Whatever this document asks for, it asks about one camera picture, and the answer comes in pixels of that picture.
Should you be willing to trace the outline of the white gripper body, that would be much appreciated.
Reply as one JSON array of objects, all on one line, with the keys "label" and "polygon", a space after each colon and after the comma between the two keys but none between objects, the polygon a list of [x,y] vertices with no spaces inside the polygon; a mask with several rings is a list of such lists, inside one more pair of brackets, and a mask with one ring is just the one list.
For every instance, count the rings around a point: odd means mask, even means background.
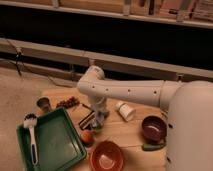
[{"label": "white gripper body", "polygon": [[106,106],[101,107],[95,107],[94,108],[94,119],[92,120],[91,126],[93,129],[100,129],[105,119],[109,115],[109,110],[106,108]]}]

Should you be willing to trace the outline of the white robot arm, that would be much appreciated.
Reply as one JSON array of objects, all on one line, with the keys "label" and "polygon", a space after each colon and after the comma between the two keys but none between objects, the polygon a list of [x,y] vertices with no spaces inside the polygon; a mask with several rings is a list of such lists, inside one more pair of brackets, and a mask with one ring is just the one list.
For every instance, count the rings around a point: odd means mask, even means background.
[{"label": "white robot arm", "polygon": [[213,171],[213,82],[112,81],[93,65],[77,88],[95,109],[114,98],[167,111],[166,171]]}]

